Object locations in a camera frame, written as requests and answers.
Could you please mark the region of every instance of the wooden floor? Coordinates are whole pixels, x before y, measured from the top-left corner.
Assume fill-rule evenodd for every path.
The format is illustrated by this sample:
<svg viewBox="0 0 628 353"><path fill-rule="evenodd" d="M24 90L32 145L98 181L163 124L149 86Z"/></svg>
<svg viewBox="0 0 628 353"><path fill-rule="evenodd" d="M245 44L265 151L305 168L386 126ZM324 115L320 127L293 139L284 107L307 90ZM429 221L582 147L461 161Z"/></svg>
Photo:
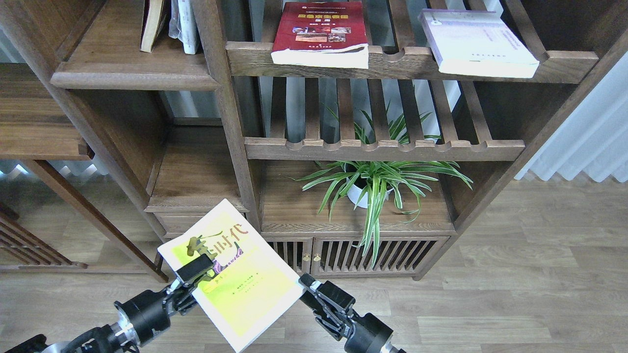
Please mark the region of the wooden floor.
<svg viewBox="0 0 628 353"><path fill-rule="evenodd" d="M154 241L106 181L82 191L100 195L132 239ZM118 256L71 210L40 203L43 190L31 188L38 191L24 199L32 198L32 212L19 208L27 228L42 239L79 242L60 249L75 261ZM393 344L408 352L628 352L627 234L627 185L512 182L423 280L333 282L356 297L359 313L392 327ZM140 274L0 274L0 352L38 333L56 342L115 322L112 302L146 288L161 285ZM343 352L343 344L298 302L246 352ZM173 317L172 328L142 349L229 351L198 309Z"/></svg>

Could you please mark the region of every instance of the wooden cabinet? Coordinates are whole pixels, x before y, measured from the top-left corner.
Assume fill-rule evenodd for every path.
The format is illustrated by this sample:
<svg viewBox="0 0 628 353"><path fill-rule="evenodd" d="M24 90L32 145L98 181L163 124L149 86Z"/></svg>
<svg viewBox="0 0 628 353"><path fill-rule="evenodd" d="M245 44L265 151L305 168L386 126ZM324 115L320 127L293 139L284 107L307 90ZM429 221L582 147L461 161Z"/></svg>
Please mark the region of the wooden cabinet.
<svg viewBox="0 0 628 353"><path fill-rule="evenodd" d="M203 45L196 55L184 55L169 38L153 53L139 52L142 1L0 0L0 23L159 235L181 234L227 198L298 271L419 279L628 50L628 1L502 0L504 21L541 62L531 79L438 72L431 50L416 46L408 2L387 4L394 45L371 45L368 70L272 64L280 0L264 2L259 42L233 22L249 23L248 1L193 1ZM445 1L428 5L443 8ZM484 9L478 0L465 5ZM274 77L268 135L259 76ZM308 97L318 97L318 79L335 79L338 139L323 139L322 112L312 99L305 103L304 138L288 141L285 77L305 77ZM354 138L351 79L367 80L374 144ZM378 128L386 126L382 79L397 80L409 144ZM429 83L443 135L437 143L423 137L413 80ZM462 92L453 109L444 80L457 80ZM222 126L174 126L156 90L214 91ZM388 205L383 256L375 270L360 273L368 260L352 246L362 232L360 211L341 200L329 221L317 214L321 193L301 192L286 178L305 175L311 160L455 160L474 189L440 178L410 224Z"/></svg>

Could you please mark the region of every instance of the white flower pot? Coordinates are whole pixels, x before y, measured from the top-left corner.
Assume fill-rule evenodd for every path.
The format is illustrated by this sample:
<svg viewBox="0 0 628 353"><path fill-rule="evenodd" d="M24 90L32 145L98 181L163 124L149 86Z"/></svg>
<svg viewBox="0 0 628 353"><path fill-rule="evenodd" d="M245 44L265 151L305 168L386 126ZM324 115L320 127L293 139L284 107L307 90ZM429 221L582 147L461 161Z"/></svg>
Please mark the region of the white flower pot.
<svg viewBox="0 0 628 353"><path fill-rule="evenodd" d="M386 200L388 200L388 195L390 195L391 192L392 192L392 189L386 192ZM369 193L368 192L365 193L364 196L362 197L362 200L358 202L357 199L360 198L361 193L362 193L362 188L356 187L355 184L353 184L351 185L351 188L349 189L347 196L349 197L349 200L351 200L351 202L354 203L354 205L357 205L358 207L362 207L363 209L366 209L369 206Z"/></svg>

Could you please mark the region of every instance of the wooden bookshelf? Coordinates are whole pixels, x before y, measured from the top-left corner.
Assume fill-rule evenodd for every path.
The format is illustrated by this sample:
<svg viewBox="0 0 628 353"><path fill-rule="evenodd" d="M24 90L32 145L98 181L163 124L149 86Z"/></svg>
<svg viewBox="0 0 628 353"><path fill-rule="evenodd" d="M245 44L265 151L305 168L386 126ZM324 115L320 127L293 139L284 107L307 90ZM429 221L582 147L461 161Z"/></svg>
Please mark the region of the wooden bookshelf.
<svg viewBox="0 0 628 353"><path fill-rule="evenodd" d="M143 1L108 0L52 84L65 89L214 90L202 53L187 55L168 28L153 52L139 51Z"/></svg>
<svg viewBox="0 0 628 353"><path fill-rule="evenodd" d="M363 211L354 212L348 201L341 200L329 222L326 214L316 215L321 190L302 192L285 176L301 177L314 170L310 160L459 161L462 172L474 181L473 190L442 178L424 199L416 222L401 223L407 218L392 203L382 216L382 233L390 241L385 246L418 249L414 254L418 263L412 260L410 269L397 274L419 279L628 50L624 11L628 0L568 4L501 0L502 18L541 62L531 79L440 73L431 50L414 39L409 19L417 14L408 12L409 2L386 3L394 46L371 45L368 70L272 64L281 0L265 0L260 42L250 39L250 2L192 0L203 43L203 52L197 55L185 55L178 41L165 36L153 53L141 53L141 1L0 0L0 23L136 207L148 212L146 219L161 236L184 232L227 198L270 242L284 244L284 254L290 255L286 258L295 269L335 276L336 264L352 264L337 260L349 249L346 244L359 238ZM444 0L427 3L446 8ZM464 4L484 9L483 1ZM267 136L259 129L259 92L239 87L246 80L255 87L258 76L274 77ZM317 89L317 78L336 79L338 141L326 143L321 138L315 100L306 103L305 138L286 139L285 77L305 77L308 93ZM372 145L355 139L349 79L369 81L377 140ZM409 144L400 145L387 136L382 79L399 82ZM430 81L441 141L423 137L417 117L423 110L412 95L413 79ZM443 94L444 80L459 81L463 93L453 109ZM215 90L222 127L170 131L172 121L156 90ZM432 244L429 251L421 252L426 244ZM314 249L341 251L327 256L319 269L298 263L297 254L313 258ZM389 275L383 272L370 275Z"/></svg>
<svg viewBox="0 0 628 353"><path fill-rule="evenodd" d="M121 253L158 281L168 277L114 224L100 213L47 160L91 160L94 153L27 64L0 64L0 158L20 164L105 235ZM15 222L16 214L0 212L0 247L21 265L0 270L78 271L88 264L71 261ZM108 272L125 272L110 266Z"/></svg>

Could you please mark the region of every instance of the yellow book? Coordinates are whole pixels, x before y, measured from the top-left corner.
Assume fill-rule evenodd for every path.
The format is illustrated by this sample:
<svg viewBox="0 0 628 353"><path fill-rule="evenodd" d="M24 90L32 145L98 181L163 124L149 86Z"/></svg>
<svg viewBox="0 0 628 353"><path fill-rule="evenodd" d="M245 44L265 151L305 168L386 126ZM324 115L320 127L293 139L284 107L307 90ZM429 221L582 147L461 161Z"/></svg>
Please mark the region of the yellow book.
<svg viewBox="0 0 628 353"><path fill-rule="evenodd" d="M214 261L192 295L236 352L304 292L294 270L227 200L158 251L175 271L203 253Z"/></svg>

